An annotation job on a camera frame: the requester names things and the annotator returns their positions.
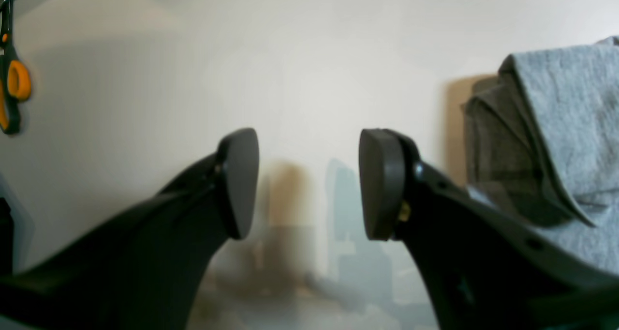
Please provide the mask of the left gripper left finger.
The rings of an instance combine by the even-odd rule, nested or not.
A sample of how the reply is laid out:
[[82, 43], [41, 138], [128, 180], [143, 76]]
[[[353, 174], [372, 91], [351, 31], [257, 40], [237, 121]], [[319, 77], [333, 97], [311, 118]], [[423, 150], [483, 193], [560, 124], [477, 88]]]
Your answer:
[[256, 130], [236, 130], [159, 193], [25, 272], [1, 278], [1, 315], [41, 330], [183, 330], [211, 259], [250, 232]]

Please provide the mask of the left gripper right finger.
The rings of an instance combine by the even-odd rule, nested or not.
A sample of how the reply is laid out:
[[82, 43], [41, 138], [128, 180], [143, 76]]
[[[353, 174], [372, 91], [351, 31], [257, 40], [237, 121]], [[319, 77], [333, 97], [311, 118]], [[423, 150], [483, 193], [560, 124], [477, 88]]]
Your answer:
[[368, 239], [401, 241], [442, 330], [616, 330], [618, 277], [471, 199], [389, 129], [359, 139]]

